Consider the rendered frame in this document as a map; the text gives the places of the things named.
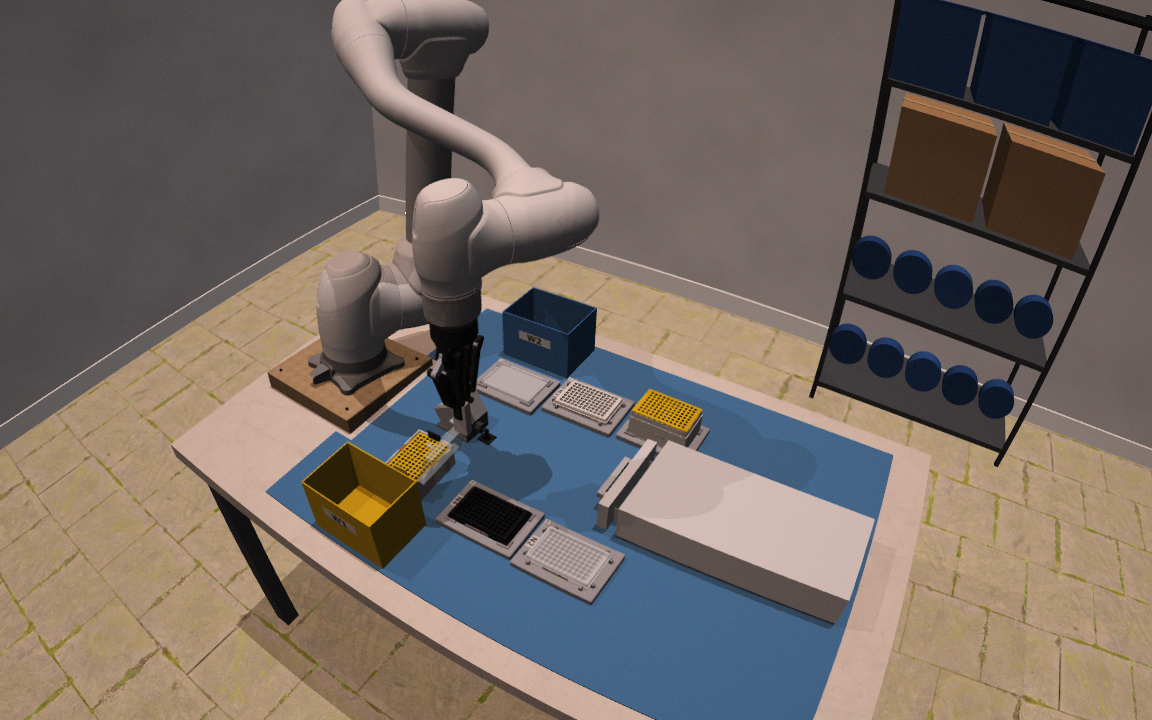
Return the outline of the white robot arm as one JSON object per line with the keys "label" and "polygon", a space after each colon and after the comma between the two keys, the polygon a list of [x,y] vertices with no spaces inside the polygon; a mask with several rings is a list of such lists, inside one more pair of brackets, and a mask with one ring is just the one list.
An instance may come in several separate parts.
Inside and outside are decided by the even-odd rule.
{"label": "white robot arm", "polygon": [[[342,252],[324,266],[316,300],[323,353],[308,357],[314,386],[332,381],[355,395],[403,367],[404,357],[385,346],[391,334],[473,323],[482,276],[579,247],[599,222],[588,188],[529,167],[506,142],[454,115],[454,77],[486,37],[486,12],[468,0],[338,3],[340,63],[372,108],[406,129],[406,234],[392,264]],[[490,200],[450,179],[452,151],[488,170],[497,184]]]}

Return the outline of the black assay plate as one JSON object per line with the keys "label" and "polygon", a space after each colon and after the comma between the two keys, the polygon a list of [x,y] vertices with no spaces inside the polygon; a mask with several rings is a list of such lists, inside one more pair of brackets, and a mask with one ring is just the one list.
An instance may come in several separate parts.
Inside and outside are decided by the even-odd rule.
{"label": "black assay plate", "polygon": [[483,536],[492,538],[493,541],[506,544],[506,546],[531,516],[532,511],[521,509],[517,505],[506,501],[505,498],[492,495],[492,493],[476,486],[470,488],[448,514],[448,518],[460,521],[461,524],[477,530]]}

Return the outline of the yellow open-top bin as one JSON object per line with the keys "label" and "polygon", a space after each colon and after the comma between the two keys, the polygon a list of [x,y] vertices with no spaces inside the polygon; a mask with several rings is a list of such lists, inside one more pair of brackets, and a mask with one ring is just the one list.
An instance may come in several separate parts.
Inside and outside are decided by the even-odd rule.
{"label": "yellow open-top bin", "polygon": [[349,442],[301,483],[317,526],[381,569],[426,525],[419,483]]}

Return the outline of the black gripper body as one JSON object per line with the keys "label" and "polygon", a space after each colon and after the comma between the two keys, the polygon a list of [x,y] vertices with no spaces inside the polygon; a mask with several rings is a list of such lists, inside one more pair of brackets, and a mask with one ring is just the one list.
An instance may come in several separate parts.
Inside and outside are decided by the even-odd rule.
{"label": "black gripper body", "polygon": [[429,327],[431,340],[435,344],[435,361],[438,361],[439,354],[444,354],[444,366],[457,372],[454,354],[461,353],[465,356],[465,346],[473,344],[473,340],[477,338],[477,318],[475,323],[454,328],[439,327],[433,323],[429,323]]}

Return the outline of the blue bench mat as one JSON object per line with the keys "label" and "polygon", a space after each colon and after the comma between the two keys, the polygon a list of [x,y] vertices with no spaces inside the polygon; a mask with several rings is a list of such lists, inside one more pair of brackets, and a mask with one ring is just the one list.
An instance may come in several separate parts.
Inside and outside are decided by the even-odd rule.
{"label": "blue bench mat", "polygon": [[[813,720],[867,564],[893,455],[604,348],[594,347],[568,378],[547,372],[503,353],[503,316],[488,306],[477,316],[477,334],[484,336],[477,378],[502,357],[561,386],[571,377],[630,397],[635,406],[647,389],[679,397],[703,410],[702,425],[710,432],[700,454],[876,520],[835,626],[622,541],[614,537],[616,520],[607,530],[596,526],[602,500],[596,492],[623,457],[641,450],[616,438],[635,406],[605,437],[544,414],[541,406],[521,414],[479,393],[486,429],[497,439],[485,445],[477,433],[462,442],[454,467],[420,500],[426,525],[384,569],[317,526],[301,482],[347,442],[387,462],[416,430],[442,438],[447,430],[435,427],[434,410],[442,397],[429,376],[355,438],[335,430],[265,492],[435,609],[639,714]],[[626,561],[593,605],[530,577],[435,523],[470,480],[626,553]]]}

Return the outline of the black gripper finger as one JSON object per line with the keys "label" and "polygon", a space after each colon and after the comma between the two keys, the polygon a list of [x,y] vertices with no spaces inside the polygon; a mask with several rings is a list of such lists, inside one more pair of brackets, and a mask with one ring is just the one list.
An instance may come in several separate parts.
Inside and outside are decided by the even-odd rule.
{"label": "black gripper finger", "polygon": [[460,353],[454,354],[454,363],[456,363],[457,370],[457,372],[454,372],[454,370],[444,367],[442,355],[444,354],[439,354],[434,369],[429,369],[429,377],[433,379],[435,391],[438,391],[439,396],[442,397],[444,406],[452,407],[454,430],[457,430],[461,434],[468,435],[470,434],[470,430],[468,430],[465,386],[463,386],[462,379],[462,373],[465,372],[465,366],[463,366],[463,359],[465,359],[465,357],[463,357],[463,354]]}
{"label": "black gripper finger", "polygon": [[[473,404],[473,397],[470,397],[470,391],[473,393],[477,386],[477,367],[479,367],[480,351],[483,347],[484,338],[482,334],[477,334],[473,344],[465,346],[465,372],[462,373],[463,386],[465,386],[465,404],[468,409],[468,430],[472,432],[472,420],[470,404]],[[470,373],[468,373],[468,366],[470,366]],[[470,384],[471,382],[471,384]]]}

